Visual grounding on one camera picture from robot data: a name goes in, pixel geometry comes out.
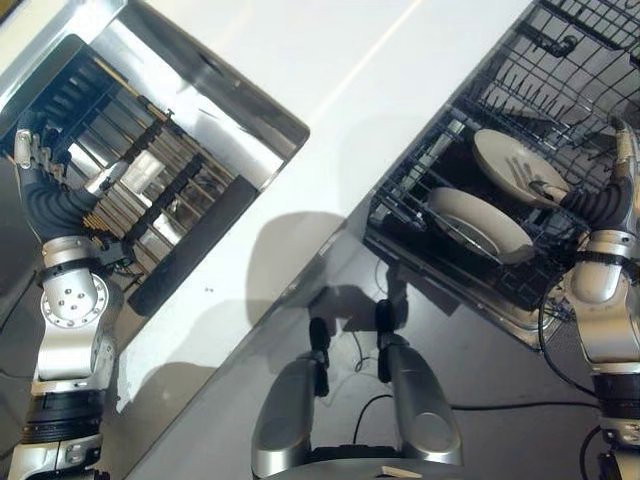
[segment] wire rack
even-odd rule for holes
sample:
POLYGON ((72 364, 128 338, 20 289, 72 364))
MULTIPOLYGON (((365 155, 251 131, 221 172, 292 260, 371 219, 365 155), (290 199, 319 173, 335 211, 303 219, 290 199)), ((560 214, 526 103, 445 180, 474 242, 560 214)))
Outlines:
MULTIPOLYGON (((475 164, 473 134, 499 130, 539 153, 575 188, 597 190, 615 157, 611 114, 640 127, 640 1, 540 0, 385 179, 370 226, 533 310, 550 279, 570 267, 587 228, 568 212, 519 205, 495 187, 475 164), (442 186, 472 193, 516 220, 534 241, 533 260, 503 265, 486 245, 431 211, 429 192, 442 186)), ((558 303, 554 315, 571 314, 558 303)))

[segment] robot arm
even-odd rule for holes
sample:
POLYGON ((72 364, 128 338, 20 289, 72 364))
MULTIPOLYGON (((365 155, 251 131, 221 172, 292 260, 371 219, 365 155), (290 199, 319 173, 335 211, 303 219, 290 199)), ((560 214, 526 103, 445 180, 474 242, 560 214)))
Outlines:
POLYGON ((26 114, 14 149, 24 213, 43 243, 45 332, 8 478, 105 479, 107 474, 87 467, 100 458, 99 427, 115 360, 111 326, 122 293, 101 277, 100 251, 82 219, 127 165, 118 162, 83 188, 62 190, 49 171, 51 149, 42 146, 45 123, 26 114))
POLYGON ((604 478, 631 480, 640 472, 640 303, 637 248, 640 217, 638 139, 612 119, 617 161, 609 185, 592 194, 570 192, 557 199, 592 228, 584 252, 565 276, 584 355, 592 368, 601 407, 600 426, 611 452, 601 455, 604 478))

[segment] black cable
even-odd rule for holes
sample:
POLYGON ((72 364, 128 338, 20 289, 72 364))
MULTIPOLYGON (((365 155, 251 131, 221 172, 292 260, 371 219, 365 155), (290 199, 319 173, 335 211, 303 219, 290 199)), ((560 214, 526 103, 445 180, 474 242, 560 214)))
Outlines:
POLYGON ((3 462, 13 454, 13 449, 20 445, 20 442, 14 443, 12 447, 9 447, 4 452, 0 453, 0 462, 3 462))
MULTIPOLYGON (((356 441, 358 439, 358 431, 360 430, 360 424, 362 423, 362 417, 364 417, 364 413, 367 411, 367 408, 369 408, 369 405, 371 405, 373 402, 375 402, 377 400, 380 400, 381 398, 393 398, 393 395, 390 395, 388 393, 383 394, 383 395, 377 395, 377 396, 373 397, 372 399, 370 399, 367 403, 365 403, 364 407, 362 407, 362 410, 360 411, 360 415, 358 416, 358 421, 356 422, 356 428, 355 428, 355 430, 353 432, 353 440, 352 440, 351 443, 353 443, 354 445, 356 444, 356 441)), ((546 407, 546 406, 550 406, 550 407, 588 407, 588 408, 600 409, 600 407, 598 405, 595 405, 593 403, 570 402, 570 401, 566 401, 565 402, 565 401, 555 401, 555 400, 540 401, 540 402, 527 402, 527 403, 505 403, 505 404, 502 404, 502 405, 457 405, 457 404, 452 404, 451 405, 451 409, 452 410, 459 410, 459 411, 466 411, 466 412, 489 412, 489 411, 495 411, 495 410, 516 410, 516 409, 520 409, 520 408, 534 408, 534 407, 546 407)))
POLYGON ((21 375, 13 375, 11 373, 7 373, 0 368, 0 377, 8 378, 9 380, 33 380, 33 375, 31 376, 21 376, 21 375))
POLYGON ((353 336, 353 340, 356 342, 356 347, 358 347, 358 356, 360 357, 360 359, 356 363, 354 370, 356 373, 360 373, 362 367, 364 366, 364 362, 366 360, 371 360, 371 357, 365 357, 362 353, 362 346, 360 345, 360 340, 358 340, 358 336, 355 334, 355 332, 351 332, 351 335, 353 336))
POLYGON ((29 287, 31 287, 31 284, 33 283, 33 281, 35 280, 37 275, 37 272, 34 270, 33 273, 31 274, 31 277, 29 278, 29 281, 27 282, 27 284, 25 285, 25 287, 22 289, 22 291, 20 292, 20 295, 18 295, 18 298, 16 299, 15 302, 13 302, 13 305, 11 305, 11 309, 9 309, 9 312, 4 316, 4 318, 2 319, 2 321, 0 322, 0 333, 4 330, 5 324, 6 322, 9 320, 9 318, 11 317, 11 315, 13 315, 13 312, 15 311, 15 309, 17 308, 18 304, 22 301, 22 298, 25 296, 25 294, 27 293, 27 290, 29 290, 29 287))
POLYGON ((489 412, 494 410, 516 410, 519 408, 533 408, 533 407, 545 407, 545 406, 558 406, 558 407, 588 407, 600 410, 600 407, 594 403, 587 402, 563 402, 563 401, 548 401, 548 402, 528 402, 528 403, 505 403, 503 405, 457 405, 451 404, 451 410, 460 410, 463 412, 489 412))
POLYGON ((589 476, 587 475, 587 449, 593 437, 595 437, 600 430, 602 430, 600 427, 594 427, 587 433, 587 436, 584 437, 582 441, 582 446, 580 447, 580 475, 582 476, 582 480, 589 480, 589 476))
POLYGON ((538 308, 538 342, 540 343, 540 351, 542 352, 542 356, 544 357, 545 361, 547 362, 547 365, 549 365, 549 368, 562 381, 566 382, 567 384, 571 385, 572 387, 576 388, 577 390, 581 391, 582 393, 586 393, 587 395, 589 395, 591 397, 595 397, 596 396, 595 392, 593 392, 592 390, 589 390, 587 387, 584 387, 584 386, 580 385, 578 382, 576 382, 575 380, 572 380, 567 375, 565 375, 558 368, 558 366, 553 362, 553 360, 551 359, 551 356, 549 355, 549 352, 547 351, 547 344, 546 344, 546 341, 544 339, 544 330, 543 330, 543 328, 544 328, 544 307, 547 304, 549 293, 556 286, 556 284, 560 280, 562 280, 562 276, 563 275, 564 274, 560 273, 560 274, 555 275, 551 279, 551 281, 549 282, 549 285, 547 285, 547 288, 544 291, 544 294, 542 295, 542 302, 540 303, 540 307, 538 308))
POLYGON ((371 400, 369 400, 367 403, 365 403, 364 407, 362 407, 362 410, 360 410, 360 416, 358 416, 356 429, 353 431, 353 440, 351 442, 353 445, 355 445, 356 441, 358 440, 358 430, 360 430, 360 423, 362 423, 362 417, 364 416, 364 412, 367 411, 367 408, 369 408, 369 405, 371 405, 373 402, 377 400, 380 400, 381 398, 393 398, 393 395, 389 395, 388 393, 385 393, 383 395, 375 396, 371 400))

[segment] dishwasher rack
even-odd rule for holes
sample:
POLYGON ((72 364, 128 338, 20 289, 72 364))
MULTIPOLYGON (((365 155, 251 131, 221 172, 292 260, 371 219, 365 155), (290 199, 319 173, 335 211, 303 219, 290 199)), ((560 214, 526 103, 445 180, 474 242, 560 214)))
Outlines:
MULTIPOLYGON (((520 205, 499 190, 475 163, 473 134, 482 128, 506 133, 575 188, 594 191, 607 183, 615 158, 612 113, 640 127, 640 2, 535 2, 384 179, 371 203, 366 243, 479 309, 493 310, 536 347, 541 296, 552 278, 571 268, 588 229, 569 212, 520 205), (429 192, 442 186, 507 213, 534 240, 535 257, 504 265, 431 211, 429 192)), ((570 306, 556 296, 545 325, 571 319, 570 306)))

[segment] white plate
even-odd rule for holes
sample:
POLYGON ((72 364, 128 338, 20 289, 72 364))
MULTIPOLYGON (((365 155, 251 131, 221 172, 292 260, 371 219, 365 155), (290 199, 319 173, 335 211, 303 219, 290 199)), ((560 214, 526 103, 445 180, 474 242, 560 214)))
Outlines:
POLYGON ((495 130, 478 130, 473 154, 480 168, 496 185, 518 200, 537 208, 557 208, 551 200, 529 187, 531 180, 542 180, 562 190, 569 185, 540 155, 515 138, 495 130))
POLYGON ((478 197, 454 188, 436 188, 429 195, 428 206, 459 231, 436 217, 438 225, 475 253, 489 258, 494 256, 506 264, 533 258, 531 237, 504 212, 478 197), (469 239, 490 255, 486 255, 469 239))

